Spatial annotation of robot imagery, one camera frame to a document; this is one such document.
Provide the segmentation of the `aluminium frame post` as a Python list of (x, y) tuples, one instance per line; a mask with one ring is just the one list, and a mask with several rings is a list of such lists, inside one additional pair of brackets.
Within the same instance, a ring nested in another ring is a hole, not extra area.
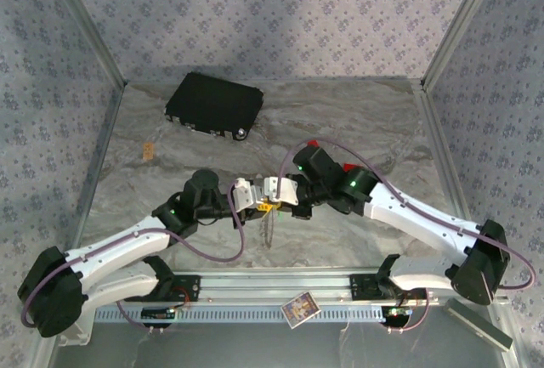
[(437, 83), (439, 76), (447, 66), (456, 47), (462, 40), (473, 17), (484, 0), (462, 0), (454, 14), (445, 36), (434, 54), (425, 74), (422, 77), (422, 89), (428, 93)]
[(88, 12), (83, 0), (63, 0), (75, 20), (80, 32), (88, 41), (89, 47), (93, 50), (105, 74), (118, 89), (123, 90), (126, 81), (121, 73), (113, 54), (107, 47), (99, 29), (94, 22), (91, 14)]

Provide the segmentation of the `black case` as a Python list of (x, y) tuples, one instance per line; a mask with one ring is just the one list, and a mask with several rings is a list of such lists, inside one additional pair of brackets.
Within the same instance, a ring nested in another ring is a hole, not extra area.
[(191, 131), (243, 141), (264, 103), (255, 87), (191, 72), (167, 102), (164, 116)]

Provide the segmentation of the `aluminium side rail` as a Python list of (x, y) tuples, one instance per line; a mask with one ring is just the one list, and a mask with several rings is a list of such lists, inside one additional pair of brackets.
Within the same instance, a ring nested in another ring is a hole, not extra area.
[(113, 128), (115, 126), (116, 117), (122, 101), (125, 86), (120, 90), (116, 90), (109, 98), (105, 118), (101, 122), (99, 133), (96, 139), (95, 146), (92, 150), (91, 161), (88, 166), (86, 178), (82, 185), (82, 191), (76, 206), (76, 223), (73, 231), (70, 234), (70, 243), (68, 248), (78, 247), (82, 238), (82, 232), (85, 223), (90, 213), (90, 208), (93, 203), (94, 194), (99, 181), (99, 174), (103, 166), (105, 155), (110, 143)]
[(471, 220), (455, 164), (441, 127), (433, 99), (425, 92), (420, 80), (411, 80), (416, 105), (420, 111), (425, 134), (430, 144), (439, 180), (453, 214)]

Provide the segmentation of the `colourful picture card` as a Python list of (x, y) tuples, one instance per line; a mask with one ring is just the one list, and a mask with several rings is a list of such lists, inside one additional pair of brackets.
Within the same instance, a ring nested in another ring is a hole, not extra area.
[(294, 329), (321, 312), (311, 292), (302, 292), (284, 303), (280, 310), (291, 329)]

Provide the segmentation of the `white plastic bracket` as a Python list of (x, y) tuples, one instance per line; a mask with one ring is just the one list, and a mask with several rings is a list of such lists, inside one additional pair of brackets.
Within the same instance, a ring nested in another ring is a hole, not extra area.
[(82, 305), (82, 312), (72, 326), (59, 334), (59, 346), (85, 346), (89, 343), (94, 326), (93, 310), (89, 311), (86, 303)]

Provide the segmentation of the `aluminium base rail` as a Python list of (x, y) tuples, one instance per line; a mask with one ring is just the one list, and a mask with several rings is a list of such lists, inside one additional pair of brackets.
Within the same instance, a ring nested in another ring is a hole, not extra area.
[[(298, 269), (213, 269), (183, 271), (175, 273), (180, 277), (199, 277), (201, 279), (198, 299), (188, 305), (198, 303), (212, 304), (283, 304), (302, 292), (311, 292), (319, 304), (334, 303), (382, 303), (394, 301), (359, 300), (351, 297), (349, 277), (354, 274), (374, 274), (377, 269), (339, 269), (339, 268), (298, 268)], [(393, 282), (402, 288), (427, 287), (432, 302), (440, 296), (453, 295), (450, 282), (442, 269), (429, 272), (417, 271), (413, 275), (406, 272), (400, 276), (392, 275)], [(117, 270), (107, 275), (101, 272), (95, 276), (82, 277), (82, 292), (87, 297), (89, 309), (128, 300), (139, 303), (149, 294), (158, 280), (153, 269), (145, 263)]]

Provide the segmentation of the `grey metal bar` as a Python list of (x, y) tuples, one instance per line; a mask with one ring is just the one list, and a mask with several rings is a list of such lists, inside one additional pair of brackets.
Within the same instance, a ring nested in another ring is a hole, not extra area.
[(457, 318), (472, 330), (478, 337), (500, 349), (502, 352), (507, 352), (511, 349), (513, 339), (508, 334), (455, 298), (448, 299), (444, 309), (448, 314)]

